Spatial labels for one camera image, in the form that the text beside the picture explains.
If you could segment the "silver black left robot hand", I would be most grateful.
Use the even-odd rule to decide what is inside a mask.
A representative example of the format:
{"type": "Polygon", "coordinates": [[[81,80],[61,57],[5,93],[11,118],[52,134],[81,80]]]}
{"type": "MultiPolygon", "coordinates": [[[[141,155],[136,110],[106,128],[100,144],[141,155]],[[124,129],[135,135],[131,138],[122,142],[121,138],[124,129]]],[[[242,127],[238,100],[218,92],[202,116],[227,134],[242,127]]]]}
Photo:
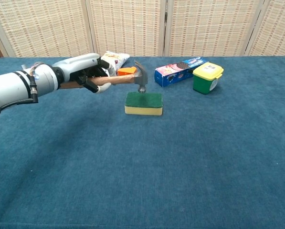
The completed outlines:
{"type": "Polygon", "coordinates": [[[60,89],[86,88],[93,93],[101,93],[108,86],[98,86],[91,82],[95,77],[116,76],[112,64],[102,60],[97,53],[88,53],[58,61],[52,65],[60,89]]]}

